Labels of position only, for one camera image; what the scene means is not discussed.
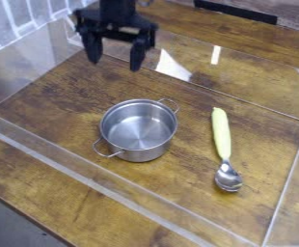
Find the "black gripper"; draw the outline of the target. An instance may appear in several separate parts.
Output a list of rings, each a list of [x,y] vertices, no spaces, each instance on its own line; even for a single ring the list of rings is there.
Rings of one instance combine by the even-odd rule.
[[[88,59],[98,63],[103,54],[102,38],[133,42],[131,71],[139,71],[149,47],[155,46],[159,26],[138,14],[135,4],[149,7],[155,0],[99,0],[98,9],[78,9],[76,32]]]

